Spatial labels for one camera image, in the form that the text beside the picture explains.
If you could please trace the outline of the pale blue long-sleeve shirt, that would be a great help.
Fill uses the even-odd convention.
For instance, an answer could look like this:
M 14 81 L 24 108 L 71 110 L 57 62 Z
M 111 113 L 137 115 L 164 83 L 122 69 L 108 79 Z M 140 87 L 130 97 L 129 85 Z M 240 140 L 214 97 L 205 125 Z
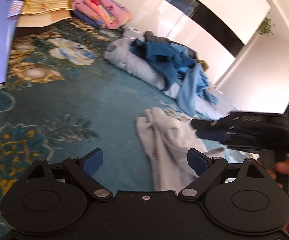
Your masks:
M 144 110 L 136 119 L 136 129 L 150 159 L 155 191 L 180 192 L 198 175 L 188 165 L 187 152 L 194 148 L 208 157 L 224 157 L 223 147 L 208 151 L 191 126 L 166 115 L 158 108 Z

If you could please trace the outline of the light blue garment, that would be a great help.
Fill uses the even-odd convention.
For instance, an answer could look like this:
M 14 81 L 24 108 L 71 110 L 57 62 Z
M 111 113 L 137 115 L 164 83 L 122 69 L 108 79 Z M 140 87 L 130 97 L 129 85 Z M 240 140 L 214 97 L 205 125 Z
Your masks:
M 216 106 L 219 102 L 211 93 L 208 76 L 197 62 L 192 69 L 187 67 L 178 69 L 176 81 L 165 94 L 175 99 L 178 107 L 189 116 L 202 113 L 203 107 L 198 105 L 197 98 L 210 103 L 211 106 Z

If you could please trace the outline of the teal floral bed blanket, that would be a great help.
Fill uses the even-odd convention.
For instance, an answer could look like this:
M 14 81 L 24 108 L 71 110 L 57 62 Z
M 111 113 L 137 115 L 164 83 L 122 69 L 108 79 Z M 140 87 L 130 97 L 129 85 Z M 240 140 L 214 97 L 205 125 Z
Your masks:
M 0 201 L 36 159 L 60 163 L 95 148 L 104 153 L 95 177 L 109 190 L 153 191 L 136 118 L 153 107 L 185 115 L 173 99 L 104 59 L 121 35 L 75 18 L 18 29 L 0 90 Z M 0 214 L 0 238 L 6 232 Z

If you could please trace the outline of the light blue folded duvet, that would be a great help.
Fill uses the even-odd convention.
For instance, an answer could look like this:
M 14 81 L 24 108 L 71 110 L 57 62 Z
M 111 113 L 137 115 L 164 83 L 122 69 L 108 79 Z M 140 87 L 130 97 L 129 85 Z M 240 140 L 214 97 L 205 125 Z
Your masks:
M 136 38 L 143 40 L 138 30 L 130 27 L 124 28 L 123 37 L 108 45 L 104 58 L 119 69 L 162 91 L 164 89 L 163 77 L 130 51 L 130 45 Z M 192 94 L 188 91 L 187 85 L 177 80 L 164 94 L 176 100 L 179 109 L 189 116 L 201 114 L 208 119 L 217 120 L 231 111 L 238 110 L 233 101 L 216 87 L 209 85 L 203 92 L 204 95 Z

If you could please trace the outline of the pink folded cartoon quilt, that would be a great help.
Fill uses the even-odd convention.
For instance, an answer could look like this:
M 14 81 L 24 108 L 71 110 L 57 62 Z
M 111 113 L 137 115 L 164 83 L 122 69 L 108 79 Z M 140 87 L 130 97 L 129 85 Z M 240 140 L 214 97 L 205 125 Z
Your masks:
M 132 14 L 114 0 L 73 0 L 74 16 L 98 29 L 118 29 L 127 24 Z

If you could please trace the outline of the dark grey garment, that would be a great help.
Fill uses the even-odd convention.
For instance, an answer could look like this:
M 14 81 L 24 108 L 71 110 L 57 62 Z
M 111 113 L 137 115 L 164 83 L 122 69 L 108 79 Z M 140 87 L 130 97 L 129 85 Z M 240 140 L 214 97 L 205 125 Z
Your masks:
M 152 31 L 146 31 L 143 34 L 145 42 L 153 42 L 153 43 L 166 43 L 171 44 L 174 48 L 178 49 L 180 52 L 187 52 L 188 56 L 192 59 L 197 59 L 198 55 L 197 52 L 193 49 L 189 48 L 188 46 L 185 46 L 181 43 L 172 41 L 166 37 L 162 36 L 155 36 L 155 34 Z

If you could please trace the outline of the green hanging plant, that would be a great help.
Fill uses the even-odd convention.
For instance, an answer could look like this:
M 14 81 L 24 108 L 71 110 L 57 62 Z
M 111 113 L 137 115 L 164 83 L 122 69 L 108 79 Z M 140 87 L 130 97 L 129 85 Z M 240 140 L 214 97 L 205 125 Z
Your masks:
M 275 25 L 273 24 L 272 20 L 268 17 L 264 18 L 262 23 L 257 29 L 258 35 L 273 35 L 272 28 Z

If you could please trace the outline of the dark blue fleece jacket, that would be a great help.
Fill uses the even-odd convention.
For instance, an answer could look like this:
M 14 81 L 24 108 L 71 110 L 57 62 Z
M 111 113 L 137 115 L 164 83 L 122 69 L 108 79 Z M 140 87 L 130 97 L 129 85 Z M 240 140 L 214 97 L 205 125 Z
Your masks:
M 177 70 L 182 67 L 192 69 L 196 62 L 189 57 L 185 46 L 174 43 L 145 42 L 135 39 L 130 51 L 148 63 L 164 78 L 164 91 L 177 79 Z

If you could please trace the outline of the mustard yellow garment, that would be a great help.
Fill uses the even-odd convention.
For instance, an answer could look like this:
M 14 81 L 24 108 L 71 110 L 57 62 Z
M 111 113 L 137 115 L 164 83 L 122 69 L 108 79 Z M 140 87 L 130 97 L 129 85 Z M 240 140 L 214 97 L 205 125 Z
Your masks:
M 206 61 L 201 60 L 201 59 L 195 59 L 195 61 L 201 65 L 201 67 L 203 68 L 204 72 L 206 72 L 209 69 L 208 64 L 206 63 Z

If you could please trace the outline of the white glossy wardrobe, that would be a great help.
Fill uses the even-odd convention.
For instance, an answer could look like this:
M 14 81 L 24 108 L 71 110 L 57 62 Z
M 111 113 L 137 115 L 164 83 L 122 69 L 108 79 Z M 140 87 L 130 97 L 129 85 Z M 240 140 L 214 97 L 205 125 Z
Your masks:
M 132 14 L 129 26 L 152 31 L 197 52 L 216 83 L 270 10 L 267 0 L 114 0 Z

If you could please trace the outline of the beige pillow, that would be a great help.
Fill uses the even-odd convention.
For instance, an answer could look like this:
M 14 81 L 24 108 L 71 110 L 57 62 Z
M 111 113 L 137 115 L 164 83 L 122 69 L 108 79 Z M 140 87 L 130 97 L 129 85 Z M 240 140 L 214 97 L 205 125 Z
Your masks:
M 65 9 L 40 14 L 21 15 L 17 27 L 41 28 L 69 18 L 71 18 L 71 13 Z

